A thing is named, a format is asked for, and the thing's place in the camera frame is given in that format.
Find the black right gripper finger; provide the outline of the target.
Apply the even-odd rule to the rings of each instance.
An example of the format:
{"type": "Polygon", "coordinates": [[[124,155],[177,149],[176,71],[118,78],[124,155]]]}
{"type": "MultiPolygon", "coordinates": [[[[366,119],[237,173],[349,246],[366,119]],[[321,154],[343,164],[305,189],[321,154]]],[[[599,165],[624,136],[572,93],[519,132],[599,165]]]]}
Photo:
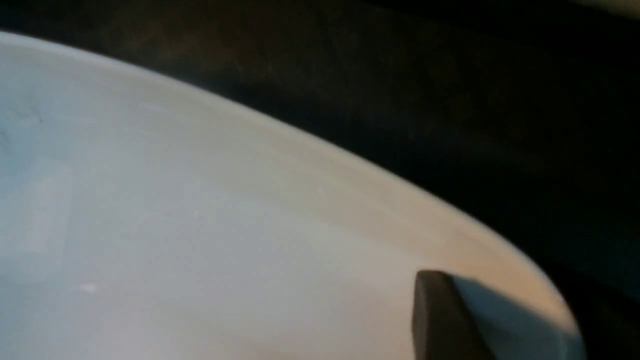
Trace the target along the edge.
{"type": "Polygon", "coordinates": [[[477,281],[434,269],[414,277],[411,315],[416,360],[585,360],[576,328],[477,281]]]}

